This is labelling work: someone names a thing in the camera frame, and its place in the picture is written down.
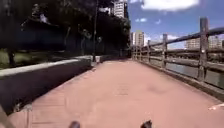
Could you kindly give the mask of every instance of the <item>river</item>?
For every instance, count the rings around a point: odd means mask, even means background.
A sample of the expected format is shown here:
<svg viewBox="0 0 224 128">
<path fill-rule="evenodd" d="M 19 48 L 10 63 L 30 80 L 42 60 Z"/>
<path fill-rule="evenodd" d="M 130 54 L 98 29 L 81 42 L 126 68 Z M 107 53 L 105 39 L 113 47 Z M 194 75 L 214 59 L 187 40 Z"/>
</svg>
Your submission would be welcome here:
<svg viewBox="0 0 224 128">
<path fill-rule="evenodd" d="M 160 61 L 151 60 L 151 63 L 161 66 Z M 172 70 L 177 73 L 184 74 L 193 78 L 197 78 L 197 75 L 198 75 L 198 68 L 194 68 L 194 67 L 167 63 L 166 69 Z M 224 89 L 224 73 L 217 73 L 217 72 L 208 70 L 206 75 L 206 82 Z"/>
</svg>

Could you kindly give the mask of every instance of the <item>sky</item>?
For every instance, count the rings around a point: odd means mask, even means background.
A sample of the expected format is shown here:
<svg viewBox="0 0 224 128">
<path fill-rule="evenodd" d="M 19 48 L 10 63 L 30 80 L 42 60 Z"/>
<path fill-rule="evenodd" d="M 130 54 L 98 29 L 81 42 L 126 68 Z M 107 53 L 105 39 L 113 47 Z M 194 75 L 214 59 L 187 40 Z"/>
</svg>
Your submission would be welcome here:
<svg viewBox="0 0 224 128">
<path fill-rule="evenodd" d="M 131 31 L 142 30 L 145 41 L 169 39 L 199 32 L 200 17 L 207 17 L 209 28 L 224 26 L 224 0 L 128 0 Z M 173 44 L 184 48 L 184 43 Z"/>
</svg>

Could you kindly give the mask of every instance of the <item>sidewalk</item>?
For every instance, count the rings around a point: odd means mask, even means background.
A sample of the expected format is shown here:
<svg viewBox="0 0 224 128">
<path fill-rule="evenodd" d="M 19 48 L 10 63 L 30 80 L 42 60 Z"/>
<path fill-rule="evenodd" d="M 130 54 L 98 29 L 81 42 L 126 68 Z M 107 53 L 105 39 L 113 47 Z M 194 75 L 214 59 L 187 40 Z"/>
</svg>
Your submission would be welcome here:
<svg viewBox="0 0 224 128">
<path fill-rule="evenodd" d="M 136 62 L 105 62 L 10 115 L 17 128 L 224 128 L 213 97 Z"/>
</svg>

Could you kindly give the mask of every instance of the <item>lamp post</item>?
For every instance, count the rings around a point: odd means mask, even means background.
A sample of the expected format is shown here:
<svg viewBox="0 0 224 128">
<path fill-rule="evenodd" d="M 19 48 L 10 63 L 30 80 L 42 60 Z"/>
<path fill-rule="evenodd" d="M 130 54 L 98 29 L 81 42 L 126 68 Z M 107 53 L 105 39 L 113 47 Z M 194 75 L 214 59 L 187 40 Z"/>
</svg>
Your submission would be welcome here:
<svg viewBox="0 0 224 128">
<path fill-rule="evenodd" d="M 92 62 L 96 62 L 96 23 L 98 14 L 98 0 L 96 0 L 96 10 L 95 10 L 95 21 L 94 21 L 94 32 L 93 32 L 93 59 Z"/>
</svg>

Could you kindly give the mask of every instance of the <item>building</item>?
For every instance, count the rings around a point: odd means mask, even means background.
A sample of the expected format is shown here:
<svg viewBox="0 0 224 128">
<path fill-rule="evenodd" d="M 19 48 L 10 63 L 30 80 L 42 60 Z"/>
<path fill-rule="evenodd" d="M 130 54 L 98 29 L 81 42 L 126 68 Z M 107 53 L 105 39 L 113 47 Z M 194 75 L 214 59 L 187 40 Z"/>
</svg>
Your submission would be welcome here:
<svg viewBox="0 0 224 128">
<path fill-rule="evenodd" d="M 135 32 L 132 32 L 130 35 L 131 45 L 135 45 Z"/>
<path fill-rule="evenodd" d="M 134 43 L 136 46 L 144 46 L 144 32 L 138 30 L 134 34 Z"/>
<path fill-rule="evenodd" d="M 200 48 L 200 38 L 187 40 L 186 49 Z"/>
<path fill-rule="evenodd" d="M 128 18 L 128 4 L 127 1 L 114 2 L 114 15 L 121 18 Z"/>
<path fill-rule="evenodd" d="M 222 41 L 218 36 L 209 37 L 209 48 L 222 48 Z"/>
<path fill-rule="evenodd" d="M 222 41 L 218 36 L 209 37 L 209 48 L 222 48 Z M 200 48 L 200 38 L 187 40 L 186 49 Z"/>
</svg>

